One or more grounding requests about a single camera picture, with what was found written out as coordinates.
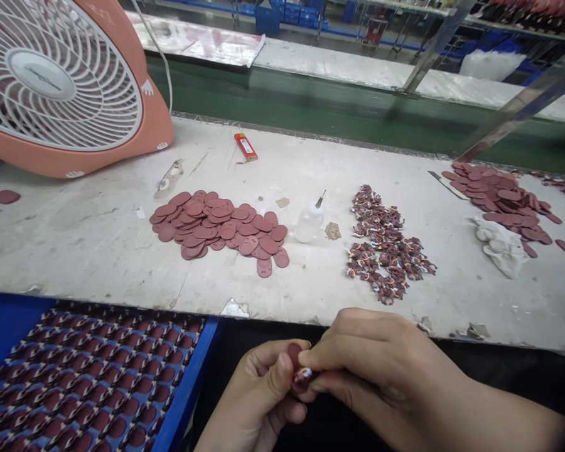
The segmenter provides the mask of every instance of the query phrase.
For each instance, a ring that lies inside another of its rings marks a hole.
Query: small part in hand
[[[301,364],[299,364],[299,353],[301,352],[299,344],[291,342],[287,346],[286,352],[289,355],[289,358],[291,358],[293,371],[295,372],[292,384],[293,391],[295,394],[302,394],[308,390],[309,382],[311,382],[316,375],[308,367],[302,367]]]
[[[312,381],[313,372],[309,367],[303,367],[293,375],[293,390],[297,394],[306,392],[309,387],[309,382]]]

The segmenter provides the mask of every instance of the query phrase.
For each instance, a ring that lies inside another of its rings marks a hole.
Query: cloth rag
[[[521,236],[509,231],[503,225],[475,216],[471,221],[477,225],[475,235],[485,242],[482,251],[507,277],[516,279],[521,267],[529,256],[521,244]]]

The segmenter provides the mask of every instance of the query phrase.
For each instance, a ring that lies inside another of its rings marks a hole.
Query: fingernail
[[[302,366],[308,365],[308,353],[309,350],[303,350],[302,352],[299,352],[299,355],[297,356],[297,359]]]
[[[278,359],[276,360],[276,372],[280,378],[285,378],[287,376],[287,370],[284,366],[284,360],[282,355],[278,355]]]

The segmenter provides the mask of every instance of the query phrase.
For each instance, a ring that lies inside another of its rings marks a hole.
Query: glue bottle
[[[295,226],[295,239],[301,243],[308,243],[314,238],[318,230],[322,227],[325,221],[322,209],[322,198],[326,193],[322,194],[316,205],[310,205],[299,214],[297,219],[297,226]]]

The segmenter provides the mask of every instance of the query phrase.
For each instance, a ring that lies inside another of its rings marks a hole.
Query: fan hub
[[[6,65],[23,85],[44,97],[71,100],[75,84],[69,74],[40,52],[15,48],[6,55]]]

